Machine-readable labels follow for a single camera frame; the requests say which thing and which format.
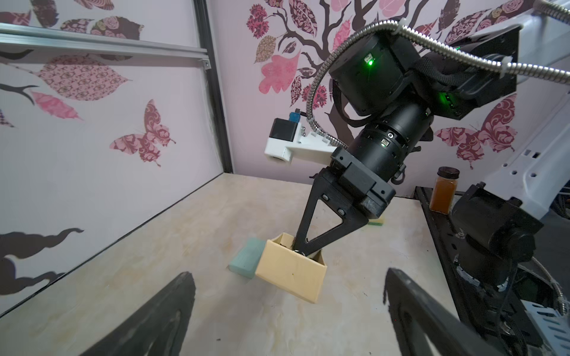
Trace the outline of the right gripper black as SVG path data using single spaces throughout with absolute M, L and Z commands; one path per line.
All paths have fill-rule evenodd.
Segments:
M 306 257 L 379 218 L 396 192 L 344 148 L 313 181 L 292 250 Z

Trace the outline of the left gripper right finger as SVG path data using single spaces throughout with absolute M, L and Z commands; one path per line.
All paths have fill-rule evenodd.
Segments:
M 384 302 L 402 355 L 500 355 L 475 332 L 456 319 L 406 273 L 389 268 Z

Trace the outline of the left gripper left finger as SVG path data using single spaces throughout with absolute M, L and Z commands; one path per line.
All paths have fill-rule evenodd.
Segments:
M 196 286 L 185 271 L 84 355 L 179 355 L 189 326 Z

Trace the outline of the beige ring box base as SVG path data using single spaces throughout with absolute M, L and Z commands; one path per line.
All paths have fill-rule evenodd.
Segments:
M 322 251 L 306 257 L 292 250 L 294 237 L 283 233 L 267 240 L 255 276 L 279 289 L 317 303 L 327 273 Z

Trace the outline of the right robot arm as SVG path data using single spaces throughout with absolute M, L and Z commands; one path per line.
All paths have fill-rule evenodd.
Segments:
M 434 117 L 461 120 L 513 93 L 519 77 L 564 85 L 569 73 L 519 63 L 516 28 L 476 41 L 443 43 L 403 21 L 374 22 L 349 36 L 316 73 L 307 92 L 311 129 L 335 145 L 314 180 L 293 250 L 309 256 L 379 217 L 403 175 L 405 158 L 428 137 Z M 313 116 L 324 77 L 359 115 L 350 145 L 329 137 Z M 569 108 L 561 108 L 507 163 L 472 185 L 451 213 L 467 235 L 460 267 L 487 285 L 510 286 L 517 264 L 529 261 L 534 236 L 569 180 Z

